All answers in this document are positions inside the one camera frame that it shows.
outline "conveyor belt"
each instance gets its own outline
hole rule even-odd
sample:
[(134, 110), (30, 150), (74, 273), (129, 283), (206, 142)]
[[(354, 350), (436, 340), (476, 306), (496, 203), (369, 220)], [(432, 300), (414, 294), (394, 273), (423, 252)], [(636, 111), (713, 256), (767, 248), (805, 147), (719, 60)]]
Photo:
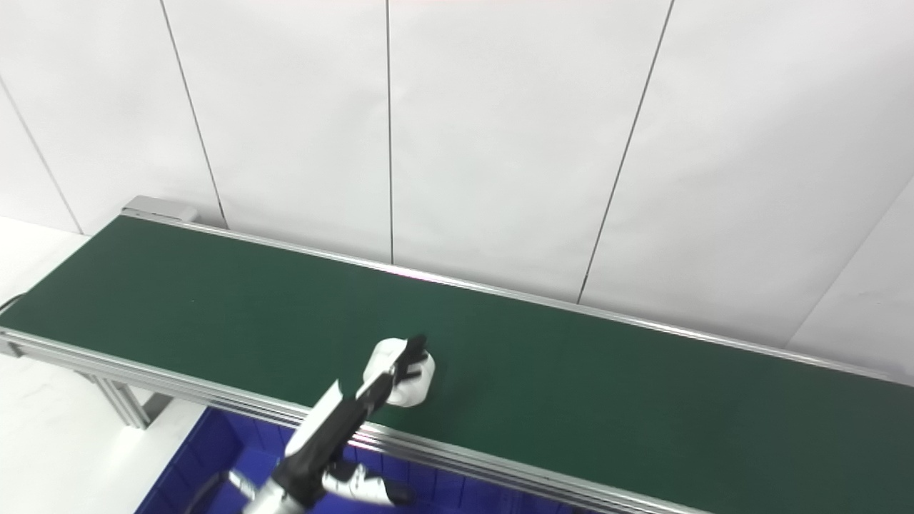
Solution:
[(337, 377), (360, 383), (380, 339), (421, 332), (430, 397), (379, 412), (393, 430), (367, 428), (365, 445), (599, 509), (914, 512), (908, 386), (255, 239), (120, 216), (0, 331), (26, 353), (287, 423)]

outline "green conveyor belt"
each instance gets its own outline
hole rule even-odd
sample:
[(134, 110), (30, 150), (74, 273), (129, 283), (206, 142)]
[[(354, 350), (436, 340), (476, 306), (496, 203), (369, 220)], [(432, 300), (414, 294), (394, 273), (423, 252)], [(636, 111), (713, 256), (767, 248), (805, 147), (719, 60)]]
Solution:
[(119, 217), (0, 325), (290, 402), (428, 335), (372, 421), (716, 514), (914, 512), (914, 389)]

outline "blue bin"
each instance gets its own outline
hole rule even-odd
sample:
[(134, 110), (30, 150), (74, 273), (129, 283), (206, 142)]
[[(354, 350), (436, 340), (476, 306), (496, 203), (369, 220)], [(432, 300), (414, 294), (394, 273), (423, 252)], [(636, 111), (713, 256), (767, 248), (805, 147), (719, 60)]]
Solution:
[[(279, 462), (292, 429), (233, 412), (207, 408), (155, 481), (136, 514), (183, 514), (197, 491), (214, 475), (238, 470), (262, 486)], [(315, 514), (571, 514), (569, 506), (429, 466), (348, 446), (346, 458), (384, 477), (408, 482), (415, 504), (379, 507), (327, 495)], [(237, 514), (245, 498), (222, 484), (197, 512)]]

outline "white floor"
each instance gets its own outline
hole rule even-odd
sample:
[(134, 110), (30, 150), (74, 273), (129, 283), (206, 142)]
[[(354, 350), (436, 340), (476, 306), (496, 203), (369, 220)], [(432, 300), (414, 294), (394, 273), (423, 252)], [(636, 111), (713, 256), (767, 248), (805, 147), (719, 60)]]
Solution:
[[(0, 303), (87, 239), (0, 218)], [(0, 512), (134, 512), (202, 412), (174, 400), (146, 431), (127, 428), (75, 372), (0, 355)]]

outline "panel seam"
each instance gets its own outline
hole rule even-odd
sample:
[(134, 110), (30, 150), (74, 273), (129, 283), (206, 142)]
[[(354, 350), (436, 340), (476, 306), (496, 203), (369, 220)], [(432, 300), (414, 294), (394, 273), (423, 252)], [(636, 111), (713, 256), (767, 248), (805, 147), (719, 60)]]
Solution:
[(16, 113), (16, 118), (19, 119), (19, 123), (22, 125), (23, 130), (26, 131), (26, 136), (28, 141), (32, 144), (32, 148), (35, 149), (35, 153), (38, 154), (38, 160), (41, 161), (41, 165), (45, 168), (45, 171), (48, 173), (48, 177), (51, 179), (51, 184), (54, 185), (54, 189), (57, 190), (60, 201), (63, 202), (64, 208), (66, 208), (69, 217), (73, 220), (73, 224), (76, 226), (76, 230), (80, 235), (85, 235), (85, 231), (80, 226), (80, 222), (76, 219), (76, 214), (73, 212), (73, 208), (69, 205), (67, 197), (63, 194), (63, 189), (60, 187), (60, 183), (57, 181), (57, 178), (54, 177), (54, 173), (51, 172), (51, 168), (48, 165), (45, 155), (41, 152), (41, 148), (38, 146), (38, 141), (35, 140), (35, 136), (32, 134), (32, 131), (28, 128), (28, 123), (26, 123), (26, 118), (22, 115), (22, 112), (19, 111), (19, 106), (16, 105), (16, 101), (13, 100), (13, 94), (9, 92), (9, 89), (6, 87), (6, 82), (3, 80), (3, 77), (0, 76), (0, 88), (3, 88), (6, 98), (9, 100), (9, 104), (13, 107), (13, 112)]
[(898, 194), (895, 195), (895, 197), (892, 199), (892, 201), (888, 202), (886, 209), (882, 212), (882, 216), (880, 216), (876, 220), (876, 222), (873, 223), (873, 226), (870, 227), (869, 232), (867, 232), (866, 236), (864, 236), (860, 240), (860, 243), (857, 244), (856, 249), (851, 253), (850, 257), (847, 258), (845, 265), (841, 268), (840, 271), (838, 271), (838, 273), (835, 274), (834, 279), (832, 279), (832, 282), (830, 284), (828, 284), (828, 287), (826, 287), (822, 291), (822, 294), (819, 295), (819, 298), (815, 301), (813, 306), (806, 313), (806, 316), (803, 317), (800, 324), (797, 325), (795, 330), (793, 330), (793, 333), (791, 334), (790, 337), (788, 337), (787, 341), (784, 343), (784, 346), (781, 348), (787, 349), (787, 347), (789, 347), (791, 345), (791, 343), (793, 342), (793, 338), (796, 337), (796, 335), (800, 333), (800, 329), (803, 327), (803, 325), (806, 325), (806, 322), (809, 321), (809, 318), (810, 318), (810, 316), (813, 315), (813, 312), (815, 312), (815, 309), (819, 306), (820, 303), (822, 303), (822, 301), (825, 299), (825, 297), (828, 295), (828, 293), (832, 289), (834, 289), (834, 285), (837, 284), (838, 279), (840, 279), (841, 275), (843, 275), (845, 273), (845, 271), (847, 270), (847, 267), (851, 265), (851, 262), (854, 261), (854, 258), (857, 256), (857, 254), (860, 253), (860, 250), (863, 249), (864, 246), (866, 246), (866, 242), (869, 241), (869, 238), (871, 238), (873, 236), (873, 232), (876, 231), (876, 228), (879, 226), (880, 223), (882, 223), (882, 220), (884, 220), (886, 218), (886, 216), (888, 216), (888, 213), (892, 210), (893, 207), (895, 207), (895, 204), (898, 203), (898, 199), (901, 198), (901, 195), (904, 194), (904, 192), (908, 189), (908, 187), (911, 187), (912, 184), (914, 184), (914, 174), (912, 174), (911, 177), (908, 178), (908, 181), (905, 182), (905, 185), (901, 187), (901, 190), (898, 191)]
[(203, 150), (203, 159), (207, 163), (209, 181), (213, 186), (213, 193), (216, 194), (216, 204), (219, 207), (219, 216), (222, 217), (222, 222), (226, 224), (226, 228), (229, 228), (229, 220), (226, 218), (226, 211), (222, 207), (222, 197), (219, 195), (219, 188), (216, 185), (216, 176), (213, 175), (213, 166), (209, 163), (209, 152), (207, 151), (207, 145), (203, 140), (203, 132), (200, 131), (200, 121), (197, 119), (197, 108), (194, 107), (194, 99), (190, 95), (190, 87), (187, 85), (187, 76), (184, 73), (184, 64), (181, 62), (181, 55), (177, 51), (175, 33), (172, 31), (171, 20), (168, 18), (168, 11), (165, 9), (165, 0), (159, 0), (159, 5), (162, 7), (162, 16), (165, 18), (165, 27), (168, 29), (168, 38), (171, 40), (172, 50), (175, 51), (177, 69), (181, 74), (181, 83), (184, 85), (184, 93), (187, 97), (187, 104), (190, 105), (190, 114), (194, 118), (194, 127), (197, 130), (197, 139), (200, 141), (200, 148)]
[(390, 110), (390, 0), (384, 1), (384, 27), (387, 38), (388, 58), (388, 205), (390, 209), (390, 263), (394, 263), (394, 152), (393, 152), (393, 113)]
[(606, 209), (603, 210), (603, 217), (600, 220), (600, 229), (597, 231), (597, 240), (593, 243), (593, 250), (590, 252), (590, 259), (587, 262), (587, 269), (584, 271), (584, 280), (581, 281), (580, 291), (578, 291), (578, 300), (575, 302), (576, 304), (580, 304), (580, 299), (584, 295), (584, 288), (587, 286), (587, 280), (590, 278), (590, 268), (593, 267), (593, 260), (597, 255), (597, 248), (600, 246), (600, 237), (603, 235), (603, 228), (606, 226), (606, 219), (610, 213), (610, 205), (612, 205), (612, 199), (616, 195), (616, 187), (619, 186), (619, 177), (622, 175), (622, 167), (625, 165), (625, 157), (628, 155), (629, 146), (632, 144), (634, 129), (638, 124), (638, 117), (641, 115), (641, 108), (644, 105), (644, 97), (647, 95), (647, 88), (651, 84), (651, 76), (654, 75), (654, 66), (657, 64), (657, 56), (660, 55), (660, 47), (664, 43), (666, 26), (670, 22), (670, 15), (673, 13), (674, 4), (675, 0), (670, 0), (670, 6), (666, 9), (664, 25), (660, 29), (660, 37), (657, 39), (657, 46), (654, 49), (654, 56), (651, 58), (651, 66), (648, 68), (647, 77), (644, 79), (644, 87), (641, 91), (641, 98), (638, 100), (638, 107), (635, 109), (634, 118), (632, 119), (632, 128), (629, 130), (628, 139), (625, 140), (625, 147), (622, 149), (622, 158), (620, 158), (619, 167), (616, 169), (616, 177), (612, 181), (610, 197), (606, 201)]

